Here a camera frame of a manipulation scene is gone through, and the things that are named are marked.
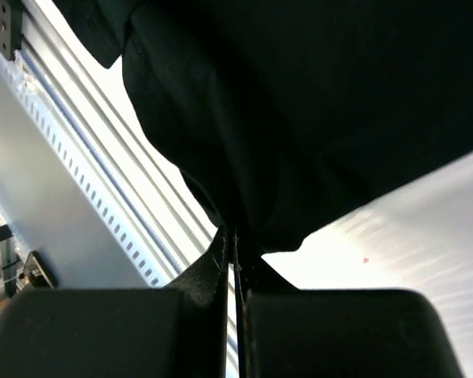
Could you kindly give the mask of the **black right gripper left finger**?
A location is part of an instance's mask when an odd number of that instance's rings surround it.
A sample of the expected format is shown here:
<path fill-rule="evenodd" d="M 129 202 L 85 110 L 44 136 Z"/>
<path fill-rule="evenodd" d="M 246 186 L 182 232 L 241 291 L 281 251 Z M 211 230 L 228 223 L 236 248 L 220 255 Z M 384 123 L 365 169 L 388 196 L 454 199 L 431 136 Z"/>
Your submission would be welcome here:
<path fill-rule="evenodd" d="M 0 313 L 0 377 L 222 377 L 227 233 L 159 289 L 31 289 Z"/>

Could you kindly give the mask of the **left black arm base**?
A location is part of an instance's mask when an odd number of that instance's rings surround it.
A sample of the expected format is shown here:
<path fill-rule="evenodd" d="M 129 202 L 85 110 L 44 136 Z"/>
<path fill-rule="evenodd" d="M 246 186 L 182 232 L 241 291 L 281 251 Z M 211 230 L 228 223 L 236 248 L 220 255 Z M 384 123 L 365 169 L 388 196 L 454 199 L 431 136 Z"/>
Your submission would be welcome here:
<path fill-rule="evenodd" d="M 23 12 L 21 0 L 0 0 L 0 52 L 7 61 L 20 49 Z"/>

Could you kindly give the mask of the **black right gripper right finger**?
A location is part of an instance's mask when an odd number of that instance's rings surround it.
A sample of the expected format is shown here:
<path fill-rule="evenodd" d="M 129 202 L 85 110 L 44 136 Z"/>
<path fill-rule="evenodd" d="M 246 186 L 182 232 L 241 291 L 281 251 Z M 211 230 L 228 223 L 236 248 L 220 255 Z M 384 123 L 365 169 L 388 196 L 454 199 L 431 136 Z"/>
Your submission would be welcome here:
<path fill-rule="evenodd" d="M 242 377 L 459 377 L 436 309 L 408 289 L 301 290 L 235 236 Z"/>

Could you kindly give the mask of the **aluminium mounting rail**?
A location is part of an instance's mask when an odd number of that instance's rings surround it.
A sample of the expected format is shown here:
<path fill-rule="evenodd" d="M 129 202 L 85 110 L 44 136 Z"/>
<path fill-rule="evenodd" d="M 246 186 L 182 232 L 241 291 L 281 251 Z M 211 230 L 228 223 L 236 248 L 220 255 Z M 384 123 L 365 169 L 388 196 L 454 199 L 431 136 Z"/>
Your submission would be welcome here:
<path fill-rule="evenodd" d="M 101 67 L 78 42 L 52 1 L 26 1 L 24 51 L 142 220 L 186 269 L 215 234 L 181 174 L 141 132 L 125 93 L 121 61 Z"/>

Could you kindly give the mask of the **black t-shirt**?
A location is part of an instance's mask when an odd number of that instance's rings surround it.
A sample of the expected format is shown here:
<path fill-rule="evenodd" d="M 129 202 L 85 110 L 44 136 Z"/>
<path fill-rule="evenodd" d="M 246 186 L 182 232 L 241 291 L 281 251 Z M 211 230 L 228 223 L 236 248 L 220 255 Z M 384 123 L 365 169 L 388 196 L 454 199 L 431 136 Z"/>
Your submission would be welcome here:
<path fill-rule="evenodd" d="M 473 151 L 473 1 L 59 1 L 148 142 L 269 252 Z"/>

